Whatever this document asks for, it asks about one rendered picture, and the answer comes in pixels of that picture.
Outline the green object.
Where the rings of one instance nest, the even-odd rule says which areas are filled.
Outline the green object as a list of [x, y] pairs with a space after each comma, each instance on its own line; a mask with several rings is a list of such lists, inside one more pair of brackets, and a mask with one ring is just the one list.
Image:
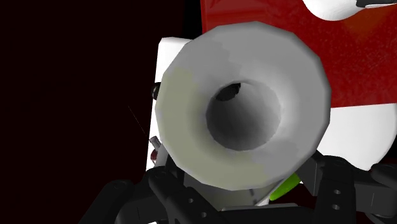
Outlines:
[[287, 178], [277, 189], [270, 194], [269, 200], [275, 201], [282, 197], [283, 195], [290, 192], [294, 187], [301, 183], [301, 179], [296, 173], [293, 173], [289, 178]]

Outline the small grey red object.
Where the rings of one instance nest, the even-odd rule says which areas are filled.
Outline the small grey red object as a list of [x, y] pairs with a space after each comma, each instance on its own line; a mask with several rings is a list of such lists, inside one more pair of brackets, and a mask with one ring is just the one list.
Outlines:
[[153, 147], [153, 150], [152, 150], [152, 152], [151, 152], [151, 154], [150, 154], [150, 159], [151, 159], [151, 161], [153, 162], [153, 164], [156, 164], [157, 155], [158, 155], [158, 150], [159, 150], [160, 147], [161, 147], [161, 142], [160, 142], [160, 140], [157, 138], [157, 136], [151, 137], [151, 138], [149, 139], [149, 141], [150, 141], [150, 143], [151, 143], [151, 145], [152, 145], [152, 147]]

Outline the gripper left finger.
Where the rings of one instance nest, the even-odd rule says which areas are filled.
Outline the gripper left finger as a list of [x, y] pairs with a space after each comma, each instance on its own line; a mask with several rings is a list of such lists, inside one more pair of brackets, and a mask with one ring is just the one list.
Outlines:
[[227, 224], [194, 188], [185, 187], [166, 167], [150, 169], [134, 185], [106, 184], [79, 224]]

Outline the small black round object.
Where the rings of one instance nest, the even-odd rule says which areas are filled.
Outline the small black round object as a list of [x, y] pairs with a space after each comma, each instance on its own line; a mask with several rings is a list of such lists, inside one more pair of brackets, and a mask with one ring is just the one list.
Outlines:
[[156, 83], [153, 84], [153, 86], [151, 88], [151, 97], [152, 97], [153, 100], [157, 100], [158, 93], [159, 93], [159, 90], [160, 90], [160, 86], [161, 86], [160, 82], [156, 82]]

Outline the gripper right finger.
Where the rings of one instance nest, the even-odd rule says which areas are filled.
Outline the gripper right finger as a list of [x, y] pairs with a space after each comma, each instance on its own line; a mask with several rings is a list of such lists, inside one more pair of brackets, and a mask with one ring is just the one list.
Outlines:
[[316, 196], [312, 224], [397, 224], [397, 164], [374, 164], [369, 171], [346, 159], [316, 151], [296, 174]]

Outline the white toilet paper roll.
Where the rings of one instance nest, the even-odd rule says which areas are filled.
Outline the white toilet paper roll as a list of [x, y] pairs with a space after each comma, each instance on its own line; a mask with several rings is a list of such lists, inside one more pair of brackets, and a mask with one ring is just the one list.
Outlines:
[[185, 185], [216, 209], [259, 204], [316, 151], [330, 122], [321, 59], [261, 22], [185, 44], [162, 76], [160, 139]]

